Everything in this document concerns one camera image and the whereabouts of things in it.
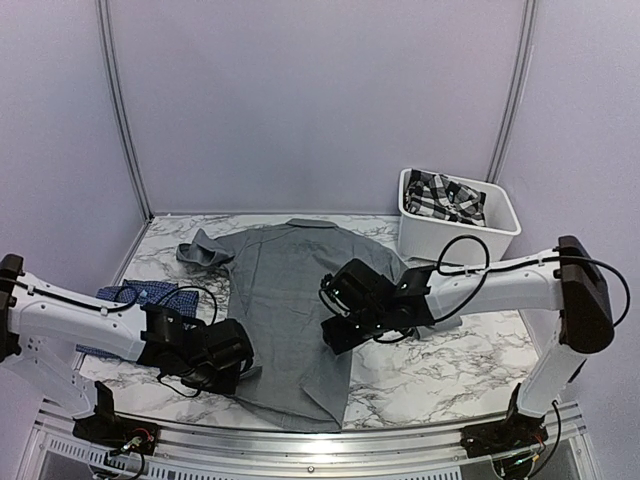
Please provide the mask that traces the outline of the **grey long sleeve shirt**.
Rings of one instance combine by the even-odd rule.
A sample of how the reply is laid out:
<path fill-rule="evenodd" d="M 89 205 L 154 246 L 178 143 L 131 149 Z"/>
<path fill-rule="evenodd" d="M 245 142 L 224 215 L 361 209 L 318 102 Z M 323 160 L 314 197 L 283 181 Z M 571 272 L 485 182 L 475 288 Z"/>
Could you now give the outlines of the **grey long sleeve shirt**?
<path fill-rule="evenodd" d="M 228 314 L 247 330 L 256 365 L 235 399 L 285 430 L 337 432 L 389 425 L 378 390 L 351 388 L 352 355 L 335 355 L 322 339 L 329 310 L 320 280 L 352 258 L 398 281 L 406 264 L 391 249 L 385 216 L 292 218 L 214 237 L 199 229 L 176 248 L 179 262 L 229 280 Z"/>

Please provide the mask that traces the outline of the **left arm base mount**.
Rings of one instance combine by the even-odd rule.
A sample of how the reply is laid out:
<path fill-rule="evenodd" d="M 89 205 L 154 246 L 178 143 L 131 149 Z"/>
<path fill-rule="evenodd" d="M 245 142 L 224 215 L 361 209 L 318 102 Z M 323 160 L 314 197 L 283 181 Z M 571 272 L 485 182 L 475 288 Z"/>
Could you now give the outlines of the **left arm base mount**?
<path fill-rule="evenodd" d="M 73 436 L 120 453 L 136 451 L 152 455 L 158 441 L 159 426 L 117 415 L 112 391 L 100 381 L 96 381 L 94 386 L 97 397 L 92 414 L 74 420 Z"/>

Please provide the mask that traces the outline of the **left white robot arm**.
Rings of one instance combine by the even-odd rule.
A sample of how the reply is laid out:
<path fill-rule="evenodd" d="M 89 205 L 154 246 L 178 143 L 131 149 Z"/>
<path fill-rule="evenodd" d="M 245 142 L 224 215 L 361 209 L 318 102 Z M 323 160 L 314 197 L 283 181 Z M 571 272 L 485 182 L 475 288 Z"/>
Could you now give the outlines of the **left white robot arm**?
<path fill-rule="evenodd" d="M 110 390 L 75 372 L 45 344 L 59 339 L 102 350 L 197 392 L 235 393 L 253 366 L 244 327 L 185 318 L 162 304 L 116 303 L 65 290 L 29 274 L 24 260 L 1 260 L 1 365 L 37 387 L 106 445 L 125 438 Z"/>

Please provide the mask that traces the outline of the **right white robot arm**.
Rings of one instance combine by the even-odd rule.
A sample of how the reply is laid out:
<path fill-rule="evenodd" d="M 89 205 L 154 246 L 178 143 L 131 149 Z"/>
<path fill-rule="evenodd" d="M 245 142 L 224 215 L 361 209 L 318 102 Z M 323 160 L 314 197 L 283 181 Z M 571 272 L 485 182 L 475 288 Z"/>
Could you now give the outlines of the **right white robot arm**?
<path fill-rule="evenodd" d="M 534 431 L 552 401 L 586 359 L 615 335 L 602 263 L 574 236 L 551 250 L 465 267 L 414 267 L 391 280 L 359 259 L 326 275 L 319 297 L 332 312 L 323 340 L 342 354 L 391 331 L 432 327 L 454 316 L 506 310 L 555 311 L 559 321 L 532 372 L 517 387 L 495 438 L 515 448 Z"/>

